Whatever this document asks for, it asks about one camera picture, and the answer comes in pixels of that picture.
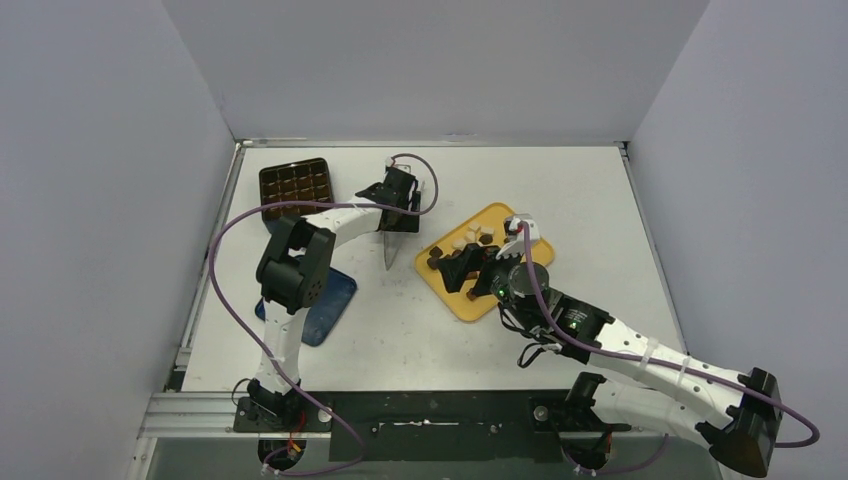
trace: white tabletop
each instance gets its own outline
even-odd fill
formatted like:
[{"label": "white tabletop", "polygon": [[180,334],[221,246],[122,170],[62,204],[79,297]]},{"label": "white tabletop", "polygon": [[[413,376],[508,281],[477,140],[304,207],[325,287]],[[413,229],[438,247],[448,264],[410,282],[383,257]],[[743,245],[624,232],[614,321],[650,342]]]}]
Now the white tabletop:
[{"label": "white tabletop", "polygon": [[[504,329],[495,311],[463,323],[413,267],[423,248],[493,202],[530,213],[556,250],[551,285],[608,310],[644,334],[680,349],[654,257],[615,147],[344,147],[249,148],[229,218],[258,205],[260,169],[314,157],[327,159],[335,198],[349,199],[379,181],[387,156],[411,151],[439,175],[438,206],[421,220],[390,271],[378,234],[333,254],[333,267],[359,290],[319,347],[303,346],[303,386],[313,391],[483,390],[568,388],[580,363],[551,354],[527,369],[516,358],[527,340]],[[422,205],[432,198],[426,170]],[[259,215],[233,228],[221,245],[217,271],[224,294],[257,332],[254,272],[269,233]],[[230,391],[259,365],[259,348],[209,292],[198,318],[183,391]]]}]

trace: white wall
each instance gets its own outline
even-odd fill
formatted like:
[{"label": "white wall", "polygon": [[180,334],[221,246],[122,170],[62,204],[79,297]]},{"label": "white wall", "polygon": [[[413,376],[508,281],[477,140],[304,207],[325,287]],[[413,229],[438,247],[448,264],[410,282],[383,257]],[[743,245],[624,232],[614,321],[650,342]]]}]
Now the white wall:
[{"label": "white wall", "polygon": [[164,0],[236,137],[629,139],[707,0]]},{"label": "white wall", "polygon": [[0,11],[0,477],[123,478],[232,138],[158,1]]},{"label": "white wall", "polygon": [[842,0],[713,0],[630,149],[692,352],[771,371],[822,429],[769,478],[848,471],[846,45]]}]

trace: brown chocolate tray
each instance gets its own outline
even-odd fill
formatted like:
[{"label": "brown chocolate tray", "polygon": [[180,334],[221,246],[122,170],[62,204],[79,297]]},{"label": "brown chocolate tray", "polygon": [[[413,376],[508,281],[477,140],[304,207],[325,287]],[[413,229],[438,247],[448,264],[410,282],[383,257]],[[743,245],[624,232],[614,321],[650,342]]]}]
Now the brown chocolate tray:
[{"label": "brown chocolate tray", "polygon": [[[259,171],[259,196],[262,205],[290,200],[332,203],[333,188],[327,161],[323,158],[313,158],[263,168]],[[262,220],[270,230],[283,215],[309,215],[327,209],[329,207],[298,205],[274,207],[262,212]]]}]

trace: yellow cutting board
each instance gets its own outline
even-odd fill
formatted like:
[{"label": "yellow cutting board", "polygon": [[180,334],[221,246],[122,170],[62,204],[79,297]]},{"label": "yellow cutting board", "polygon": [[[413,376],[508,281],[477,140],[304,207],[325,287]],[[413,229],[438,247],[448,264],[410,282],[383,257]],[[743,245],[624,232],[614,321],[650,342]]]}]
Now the yellow cutting board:
[{"label": "yellow cutting board", "polygon": [[[477,280],[466,280],[462,285],[462,289],[456,293],[448,293],[442,284],[442,276],[438,270],[433,270],[427,265],[427,259],[430,258],[430,250],[433,247],[442,249],[445,255],[454,251],[453,242],[456,239],[465,237],[465,234],[470,231],[469,226],[472,222],[486,227],[495,229],[494,241],[491,245],[502,247],[506,239],[506,232],[503,228],[503,221],[506,217],[514,215],[515,211],[503,203],[493,203],[488,207],[477,212],[476,215],[469,218],[465,222],[459,224],[458,227],[451,230],[447,235],[440,238],[436,243],[430,245],[415,256],[415,270],[421,275],[421,278],[427,282],[427,285],[436,292],[436,295],[445,302],[445,305],[451,309],[454,315],[463,322],[475,322],[480,319],[486,312],[497,305],[497,300],[493,295],[469,300],[465,296],[466,292],[471,290],[474,282]],[[545,239],[541,239],[533,246],[533,261],[542,265],[549,265],[554,261],[554,249]]]}]

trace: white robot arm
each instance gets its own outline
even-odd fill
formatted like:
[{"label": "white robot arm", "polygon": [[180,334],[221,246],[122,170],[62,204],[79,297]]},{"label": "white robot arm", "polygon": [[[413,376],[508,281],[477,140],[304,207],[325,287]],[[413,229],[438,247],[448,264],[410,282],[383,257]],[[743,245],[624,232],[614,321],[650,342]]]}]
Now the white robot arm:
[{"label": "white robot arm", "polygon": [[[476,297],[494,295],[502,315],[513,320],[512,325],[505,323],[510,330],[535,340],[545,350],[617,372],[648,387],[625,386],[584,372],[569,395],[578,408],[590,410],[607,424],[623,423],[684,438],[709,449],[716,460],[736,471],[765,476],[781,412],[691,371],[708,373],[722,383],[779,399],[777,381],[772,375],[756,368],[749,374],[722,369],[662,345],[609,313],[551,288],[547,270],[534,264],[534,280],[542,291],[548,316],[560,332],[594,350],[564,341],[540,308],[530,268],[521,263],[526,242],[532,247],[541,238],[536,222],[530,215],[519,214],[505,219],[504,229],[507,242],[497,255],[492,255],[497,247],[472,245],[459,256],[438,262],[448,291],[458,291],[460,284],[455,280],[479,270],[471,292]],[[601,350],[612,355],[597,353]],[[682,368],[674,370],[651,363],[656,361]],[[522,368],[527,365],[519,362]]]},{"label": "white robot arm", "polygon": [[292,382],[300,382],[303,327],[309,307],[326,286],[333,249],[370,232],[417,232],[417,216],[397,213],[417,211],[421,196],[416,186],[415,176],[390,165],[383,181],[357,193],[348,207],[278,221],[256,270],[265,308],[263,342],[275,358],[262,357],[247,391],[253,404],[278,419],[280,428],[296,420],[301,398],[278,375],[274,362]]},{"label": "white robot arm", "polygon": [[[373,203],[370,200],[354,197],[349,203]],[[337,208],[322,213],[306,215],[303,218],[317,229],[335,235],[334,247],[343,245],[354,238],[366,233],[376,232],[380,227],[380,219],[383,211],[378,208]],[[314,292],[322,288],[315,287]],[[263,298],[265,307],[265,335],[264,342],[273,352],[277,354],[277,361],[283,372],[294,381],[300,381],[298,370],[298,356],[300,354],[300,342],[303,336],[303,325],[309,307],[301,308],[289,314],[286,307],[275,301]],[[291,390],[291,386],[283,381],[274,370],[271,359],[262,356],[259,371],[256,377],[262,386],[269,392],[285,395]]]}]

